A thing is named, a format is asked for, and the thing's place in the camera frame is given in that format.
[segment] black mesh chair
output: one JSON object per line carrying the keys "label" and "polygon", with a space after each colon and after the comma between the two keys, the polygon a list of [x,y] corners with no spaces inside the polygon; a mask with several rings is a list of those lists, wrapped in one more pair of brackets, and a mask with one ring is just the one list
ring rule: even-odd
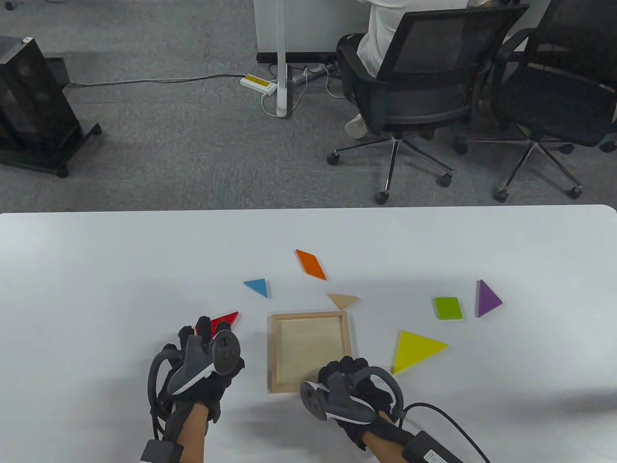
{"label": "black mesh chair", "polygon": [[438,184],[449,186],[453,170],[409,143],[404,134],[431,133],[435,128],[469,120],[491,59],[527,8],[518,5],[406,13],[376,78],[357,55],[363,34],[343,37],[336,54],[345,97],[358,107],[373,134],[387,136],[335,149],[328,163],[337,164],[342,152],[391,143],[386,187],[375,194],[375,201],[384,204],[402,142],[445,170]]}
{"label": "black mesh chair", "polygon": [[[523,60],[504,80],[506,64],[525,39]],[[536,29],[514,34],[499,51],[493,74],[492,108],[501,126],[516,124],[522,138],[459,141],[521,143],[527,150],[494,198],[508,198],[508,189],[529,155],[538,149],[573,183],[568,196],[577,199],[582,185],[546,148],[548,143],[570,154],[573,144],[596,146],[617,131],[617,0],[552,0]],[[601,146],[615,150],[614,142]]]}

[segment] yellow triangle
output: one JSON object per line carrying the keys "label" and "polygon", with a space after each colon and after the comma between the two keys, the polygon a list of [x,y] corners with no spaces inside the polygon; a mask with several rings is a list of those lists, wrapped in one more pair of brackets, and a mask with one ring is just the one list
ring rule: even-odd
{"label": "yellow triangle", "polygon": [[440,343],[439,341],[402,332],[392,373],[401,373],[401,371],[407,370],[447,348],[447,344]]}
{"label": "yellow triangle", "polygon": [[342,311],[347,309],[354,302],[360,300],[360,298],[355,296],[344,296],[343,294],[329,294],[328,296],[330,296],[330,299],[332,299],[336,306]]}

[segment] white shirt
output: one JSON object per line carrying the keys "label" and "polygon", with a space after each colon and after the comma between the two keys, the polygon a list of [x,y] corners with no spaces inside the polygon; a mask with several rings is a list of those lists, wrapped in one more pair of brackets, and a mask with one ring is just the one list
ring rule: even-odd
{"label": "white shirt", "polygon": [[358,57],[370,75],[377,77],[394,32],[410,11],[456,10],[480,6],[488,0],[358,0],[370,2],[368,32],[358,45]]}

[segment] chair backrest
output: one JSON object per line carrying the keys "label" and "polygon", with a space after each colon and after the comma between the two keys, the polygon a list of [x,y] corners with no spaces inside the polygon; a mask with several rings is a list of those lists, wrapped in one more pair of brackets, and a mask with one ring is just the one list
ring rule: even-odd
{"label": "chair backrest", "polygon": [[552,0],[525,61],[615,87],[617,0]]}
{"label": "chair backrest", "polygon": [[405,106],[410,106],[406,102],[421,101],[422,108],[417,108],[415,115],[445,114],[468,107],[478,73],[486,70],[527,8],[514,5],[406,13],[377,75],[391,83],[389,100],[394,113],[403,116]]}

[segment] purple triangle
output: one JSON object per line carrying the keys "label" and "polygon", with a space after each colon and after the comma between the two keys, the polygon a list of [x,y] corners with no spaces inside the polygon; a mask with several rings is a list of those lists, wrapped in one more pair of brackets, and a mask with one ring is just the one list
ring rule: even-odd
{"label": "purple triangle", "polygon": [[480,280],[478,283],[478,318],[480,318],[482,315],[486,315],[501,306],[503,301],[493,293],[493,290],[489,288],[489,285],[484,280]]}

